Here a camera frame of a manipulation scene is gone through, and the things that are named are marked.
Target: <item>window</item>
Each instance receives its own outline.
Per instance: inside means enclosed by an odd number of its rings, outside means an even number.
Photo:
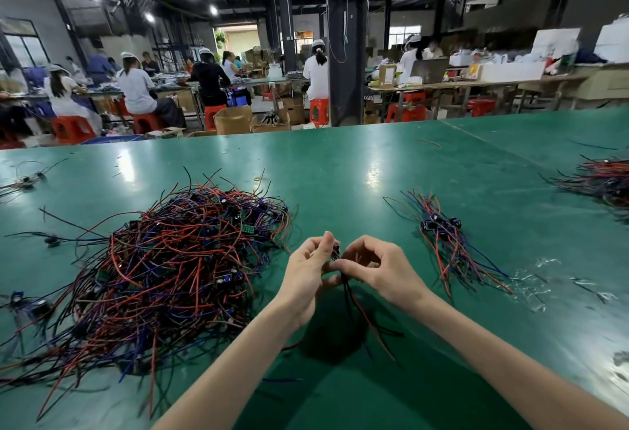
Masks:
[[[312,45],[315,37],[312,31],[297,31],[295,33],[295,40],[297,42],[297,53],[301,52],[303,46],[308,46],[307,53],[310,55],[310,46]]]
[[[417,26],[396,26],[389,28],[389,49],[395,45],[404,45],[412,34],[420,34],[421,25]]]
[[[0,28],[20,66],[31,68],[45,66],[50,62],[32,21],[4,18],[0,19]]]

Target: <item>green tabletop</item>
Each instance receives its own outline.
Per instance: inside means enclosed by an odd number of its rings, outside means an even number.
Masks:
[[[626,225],[609,209],[585,196],[562,193],[539,174],[570,172],[582,158],[615,152],[578,145],[624,148],[629,143],[629,108],[563,111],[452,121],[377,124],[358,127],[147,140],[108,145],[22,149],[0,153],[0,177],[16,176],[16,165],[44,165],[69,158],[48,178],[0,205],[0,235],[48,231],[75,235],[38,208],[90,227],[124,211],[147,209],[162,190],[193,179],[219,175],[252,190],[257,177],[271,194],[298,209],[289,246],[330,230],[343,244],[361,234],[393,241],[405,250],[426,283],[436,268],[417,226],[396,215],[382,200],[421,187],[440,198],[443,210],[463,222],[468,238],[512,276],[539,274],[545,310],[489,287],[477,293],[454,284],[456,307],[526,354],[629,412]],[[427,142],[437,142],[438,148]],[[18,174],[42,168],[23,163]],[[111,231],[123,222],[114,219]],[[3,237],[0,293],[23,290],[43,295],[71,281],[77,268],[72,246],[48,249],[39,238]],[[263,302],[279,289],[287,254],[278,252],[257,282]],[[604,304],[575,286],[570,277],[589,278],[596,289],[617,299]],[[356,284],[356,294],[383,326],[405,333],[386,338],[399,364],[364,330],[373,360],[350,327],[341,290],[318,304],[315,317],[297,338],[303,344],[281,355],[268,375],[303,379],[262,383],[237,428],[268,429],[517,429],[526,424],[460,357],[426,329]],[[435,289],[443,295],[440,283]],[[0,313],[0,338],[14,331]],[[206,368],[195,364],[164,370],[159,381],[174,401]],[[146,412],[148,379],[118,383],[114,369],[85,376],[35,424],[50,391],[30,386],[0,394],[3,429],[125,429],[150,427]]]

